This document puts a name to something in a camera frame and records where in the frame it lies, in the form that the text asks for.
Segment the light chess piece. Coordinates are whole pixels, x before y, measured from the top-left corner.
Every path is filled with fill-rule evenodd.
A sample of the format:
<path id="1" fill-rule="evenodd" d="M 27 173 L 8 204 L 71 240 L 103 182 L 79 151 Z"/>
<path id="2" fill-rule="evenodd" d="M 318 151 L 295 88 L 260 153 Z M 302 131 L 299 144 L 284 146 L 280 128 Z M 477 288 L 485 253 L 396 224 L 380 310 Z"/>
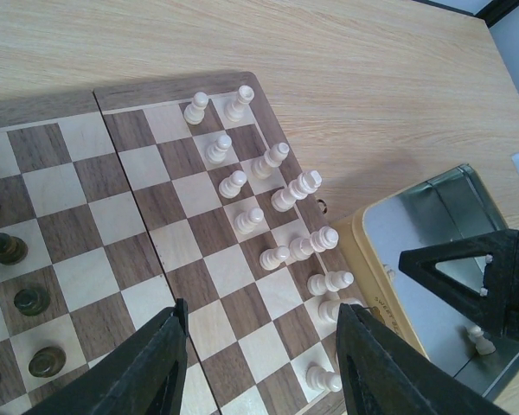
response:
<path id="1" fill-rule="evenodd" d="M 262 156 L 253 159 L 251 165 L 253 175 L 260 180 L 265 180 L 272 174 L 274 169 L 282 164 L 282 162 L 288 157 L 289 152 L 290 146 L 287 143 L 275 144 Z"/>
<path id="2" fill-rule="evenodd" d="M 290 255 L 297 261 L 308 259 L 314 252 L 324 252 L 336 247 L 339 240 L 337 231 L 332 227 L 321 227 L 309 237 L 296 238 L 290 245 Z"/>
<path id="3" fill-rule="evenodd" d="M 338 373 L 328 371 L 314 365 L 306 372 L 306 384 L 310 389 L 336 393 L 342 390 L 343 384 Z"/>

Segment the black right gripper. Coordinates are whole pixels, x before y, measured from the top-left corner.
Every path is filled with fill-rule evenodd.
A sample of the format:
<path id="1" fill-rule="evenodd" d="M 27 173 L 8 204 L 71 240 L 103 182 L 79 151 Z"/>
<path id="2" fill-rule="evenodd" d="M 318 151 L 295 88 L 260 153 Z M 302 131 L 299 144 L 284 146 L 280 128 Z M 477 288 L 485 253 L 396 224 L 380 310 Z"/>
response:
<path id="1" fill-rule="evenodd" d="M 404 251 L 399 269 L 492 335 L 519 342 L 519 230 Z"/>

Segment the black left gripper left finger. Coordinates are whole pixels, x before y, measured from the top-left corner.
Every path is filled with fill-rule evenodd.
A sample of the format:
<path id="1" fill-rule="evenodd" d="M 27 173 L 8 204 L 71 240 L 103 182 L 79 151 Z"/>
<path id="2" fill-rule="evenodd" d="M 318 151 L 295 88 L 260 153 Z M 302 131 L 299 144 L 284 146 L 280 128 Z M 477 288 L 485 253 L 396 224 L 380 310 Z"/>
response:
<path id="1" fill-rule="evenodd" d="M 188 304 L 178 298 L 96 366 L 27 413 L 178 414 L 188 337 Z"/>

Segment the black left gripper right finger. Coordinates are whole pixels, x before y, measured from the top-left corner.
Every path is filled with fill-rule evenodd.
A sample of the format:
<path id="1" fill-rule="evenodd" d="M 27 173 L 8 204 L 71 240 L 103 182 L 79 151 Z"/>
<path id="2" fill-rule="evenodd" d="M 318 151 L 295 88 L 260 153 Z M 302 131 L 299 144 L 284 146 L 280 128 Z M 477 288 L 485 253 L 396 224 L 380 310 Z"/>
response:
<path id="1" fill-rule="evenodd" d="M 336 351 L 348 414 L 504 414 L 358 304 L 339 305 Z"/>

